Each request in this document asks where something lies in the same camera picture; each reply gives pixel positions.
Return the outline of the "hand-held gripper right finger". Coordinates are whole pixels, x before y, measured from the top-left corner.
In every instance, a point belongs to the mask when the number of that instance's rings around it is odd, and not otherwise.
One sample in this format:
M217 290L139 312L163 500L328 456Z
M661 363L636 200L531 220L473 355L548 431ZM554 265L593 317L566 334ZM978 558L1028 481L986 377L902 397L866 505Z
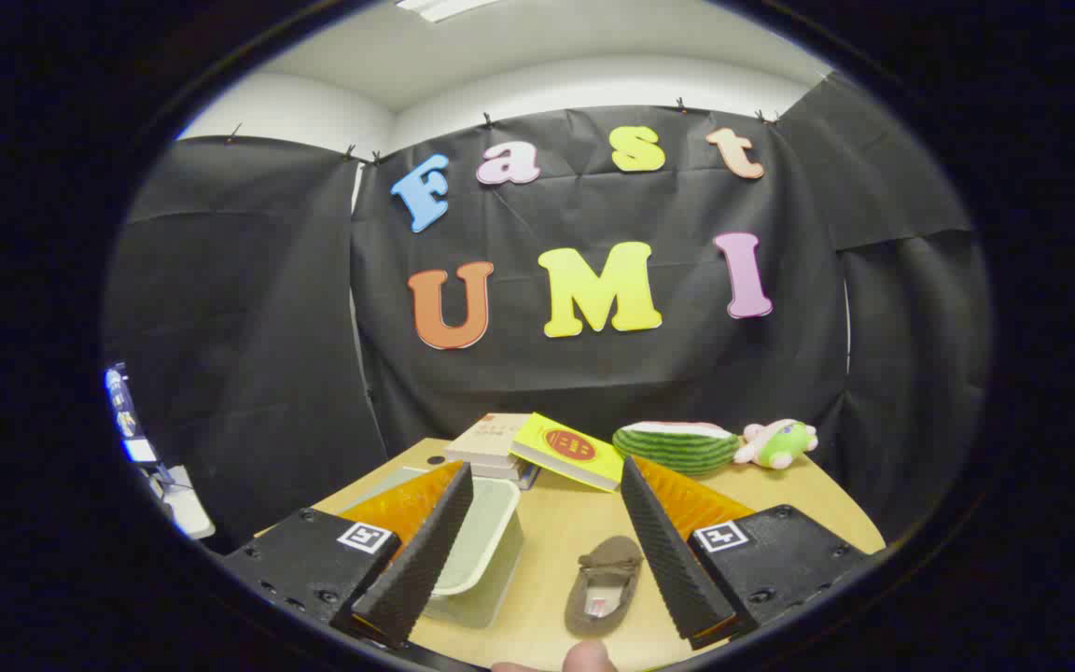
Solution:
M782 503L752 511L627 456L620 494L671 621L696 650L793 616L868 554Z

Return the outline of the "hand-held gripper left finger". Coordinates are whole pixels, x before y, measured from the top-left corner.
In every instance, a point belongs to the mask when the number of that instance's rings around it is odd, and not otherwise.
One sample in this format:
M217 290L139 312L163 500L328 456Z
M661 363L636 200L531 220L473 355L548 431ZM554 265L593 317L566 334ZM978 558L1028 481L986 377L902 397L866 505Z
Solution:
M440 464L338 515L302 507L220 563L300 620L400 648L473 500L469 464Z

